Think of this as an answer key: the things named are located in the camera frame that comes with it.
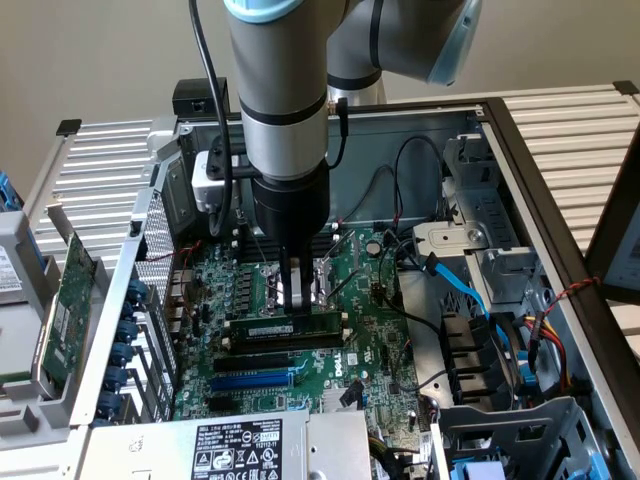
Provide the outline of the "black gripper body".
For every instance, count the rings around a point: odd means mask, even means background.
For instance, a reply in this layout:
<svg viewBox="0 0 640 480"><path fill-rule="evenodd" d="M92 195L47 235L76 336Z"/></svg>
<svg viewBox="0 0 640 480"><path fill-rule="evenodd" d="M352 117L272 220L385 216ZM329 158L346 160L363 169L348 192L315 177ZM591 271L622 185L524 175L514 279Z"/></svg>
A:
<svg viewBox="0 0 640 480"><path fill-rule="evenodd" d="M330 212L330 174L317 167L297 180L251 180L256 220L261 230L290 257L308 256L312 238Z"/></svg>

